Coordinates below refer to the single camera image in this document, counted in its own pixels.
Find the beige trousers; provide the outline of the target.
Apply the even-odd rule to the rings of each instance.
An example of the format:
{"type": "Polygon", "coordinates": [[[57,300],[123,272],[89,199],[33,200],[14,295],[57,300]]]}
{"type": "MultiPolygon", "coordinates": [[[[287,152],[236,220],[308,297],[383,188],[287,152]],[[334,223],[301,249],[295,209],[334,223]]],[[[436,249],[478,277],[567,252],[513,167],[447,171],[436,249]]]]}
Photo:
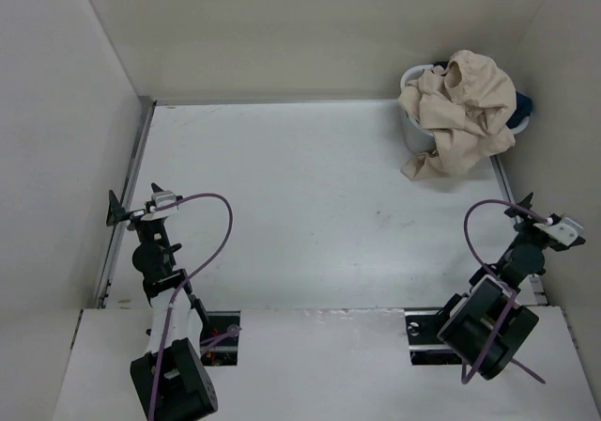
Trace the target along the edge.
{"type": "Polygon", "coordinates": [[[507,126],[516,110],[515,86],[485,55],[454,53],[446,67],[408,81],[398,104],[435,141],[434,150],[414,154],[402,168],[413,181],[465,175],[516,143],[507,126]]]}

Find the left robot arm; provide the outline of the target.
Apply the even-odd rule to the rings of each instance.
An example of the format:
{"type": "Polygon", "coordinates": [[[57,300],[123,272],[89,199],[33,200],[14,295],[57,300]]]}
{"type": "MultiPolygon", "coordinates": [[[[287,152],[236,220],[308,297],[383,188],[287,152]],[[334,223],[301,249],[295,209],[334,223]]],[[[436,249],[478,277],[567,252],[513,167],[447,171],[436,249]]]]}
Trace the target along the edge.
{"type": "Polygon", "coordinates": [[[130,364],[131,380],[146,419],[200,420],[218,411],[216,391],[200,351],[211,323],[188,274],[177,267],[175,253],[181,245],[170,242],[165,227],[183,197],[156,184],[151,188],[150,200],[132,211],[110,192],[106,220],[108,226],[126,222],[136,232],[139,245],[131,261],[143,277],[152,310],[148,343],[143,355],[130,364]]]}

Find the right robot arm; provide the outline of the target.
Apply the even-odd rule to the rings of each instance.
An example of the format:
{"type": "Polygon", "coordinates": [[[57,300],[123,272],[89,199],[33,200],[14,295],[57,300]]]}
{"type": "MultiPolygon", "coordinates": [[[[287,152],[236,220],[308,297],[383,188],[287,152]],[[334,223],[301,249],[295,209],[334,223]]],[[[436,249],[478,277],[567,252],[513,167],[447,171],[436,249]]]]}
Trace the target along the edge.
{"type": "Polygon", "coordinates": [[[546,272],[544,252],[564,252],[586,242],[583,226],[576,220],[532,210],[532,195],[518,203],[485,199],[472,205],[463,219],[463,234],[480,269],[470,279],[470,289],[454,295],[435,320],[437,339],[461,359],[461,382],[476,375],[490,381],[508,365],[515,365],[540,383],[546,381],[516,359],[516,353],[539,322],[539,318],[517,301],[521,283],[531,275],[546,272]],[[516,219],[516,235],[501,257],[485,262],[470,238],[474,212],[485,205],[505,207],[504,215],[516,219]]]}

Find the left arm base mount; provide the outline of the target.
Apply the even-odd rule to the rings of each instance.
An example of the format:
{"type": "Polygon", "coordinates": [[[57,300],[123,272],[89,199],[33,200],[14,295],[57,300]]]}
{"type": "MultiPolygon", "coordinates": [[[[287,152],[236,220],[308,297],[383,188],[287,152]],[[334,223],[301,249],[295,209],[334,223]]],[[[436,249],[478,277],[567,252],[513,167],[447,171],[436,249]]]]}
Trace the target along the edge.
{"type": "MultiPolygon", "coordinates": [[[[210,341],[240,327],[239,311],[218,311],[208,313],[208,326],[203,328],[200,336],[201,350],[210,341]]],[[[239,337],[230,336],[221,340],[212,349],[206,351],[201,362],[204,366],[235,366],[238,363],[239,337]]]]}

